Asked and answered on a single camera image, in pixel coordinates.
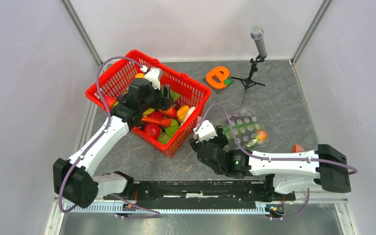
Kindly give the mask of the green toy bell pepper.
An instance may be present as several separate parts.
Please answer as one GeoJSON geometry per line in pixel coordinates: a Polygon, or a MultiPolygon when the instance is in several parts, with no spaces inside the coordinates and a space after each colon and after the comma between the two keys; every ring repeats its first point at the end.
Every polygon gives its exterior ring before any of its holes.
{"type": "Polygon", "coordinates": [[[177,102],[179,100],[179,98],[181,97],[181,95],[178,92],[175,92],[173,90],[170,91],[170,96],[171,96],[173,102],[177,102]]]}

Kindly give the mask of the clear dotted zip bag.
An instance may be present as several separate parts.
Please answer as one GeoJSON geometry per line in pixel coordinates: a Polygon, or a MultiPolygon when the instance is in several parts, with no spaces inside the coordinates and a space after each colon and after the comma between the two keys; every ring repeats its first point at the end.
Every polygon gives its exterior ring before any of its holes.
{"type": "Polygon", "coordinates": [[[258,122],[252,110],[238,109],[229,114],[229,118],[220,123],[228,140],[226,149],[237,149],[241,145],[246,150],[255,150],[269,141],[265,126],[258,122]]]}

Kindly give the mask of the yellow green toy mango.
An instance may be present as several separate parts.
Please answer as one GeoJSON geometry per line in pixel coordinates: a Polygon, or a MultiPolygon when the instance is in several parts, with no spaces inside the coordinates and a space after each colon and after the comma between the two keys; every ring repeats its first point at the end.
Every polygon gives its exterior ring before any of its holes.
{"type": "Polygon", "coordinates": [[[255,140],[258,145],[262,145],[268,138],[268,134],[265,130],[258,130],[256,132],[255,140]]]}

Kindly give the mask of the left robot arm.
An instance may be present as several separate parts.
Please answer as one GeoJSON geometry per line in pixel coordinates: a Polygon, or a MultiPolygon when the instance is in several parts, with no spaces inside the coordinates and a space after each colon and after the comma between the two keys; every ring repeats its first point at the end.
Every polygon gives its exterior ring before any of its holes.
{"type": "Polygon", "coordinates": [[[63,199],[75,207],[86,208],[96,198],[112,193],[121,199],[131,198],[134,186],[123,174],[94,176],[94,172],[113,146],[141,123],[145,111],[167,110],[171,103],[169,85],[161,86],[159,81],[144,78],[131,81],[119,103],[107,108],[108,117],[95,135],[67,160],[59,158],[53,164],[54,191],[59,196],[60,210],[67,212],[63,199]]]}

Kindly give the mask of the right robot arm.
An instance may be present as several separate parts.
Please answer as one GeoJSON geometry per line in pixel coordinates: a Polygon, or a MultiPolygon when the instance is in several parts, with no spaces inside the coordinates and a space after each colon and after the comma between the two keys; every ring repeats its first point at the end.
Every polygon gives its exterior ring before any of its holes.
{"type": "Polygon", "coordinates": [[[265,176],[263,194],[275,200],[282,194],[309,189],[333,193],[351,192],[350,175],[355,172],[347,158],[328,144],[298,153],[264,153],[225,150],[228,139],[221,127],[201,127],[189,144],[197,159],[215,174],[234,179],[265,176]]]}

